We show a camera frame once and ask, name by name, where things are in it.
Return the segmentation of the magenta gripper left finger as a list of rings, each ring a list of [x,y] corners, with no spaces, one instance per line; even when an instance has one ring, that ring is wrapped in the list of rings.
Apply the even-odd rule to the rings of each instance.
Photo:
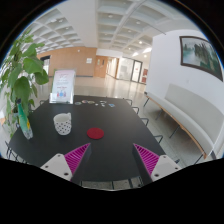
[[[91,144],[87,143],[68,152],[56,154],[41,168],[65,180],[79,184],[91,155]]]

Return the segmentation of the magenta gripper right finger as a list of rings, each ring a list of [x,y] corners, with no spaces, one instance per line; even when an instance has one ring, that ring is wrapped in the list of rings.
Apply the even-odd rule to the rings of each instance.
[[[181,170],[167,155],[159,156],[138,144],[133,144],[133,155],[143,182],[154,182]]]

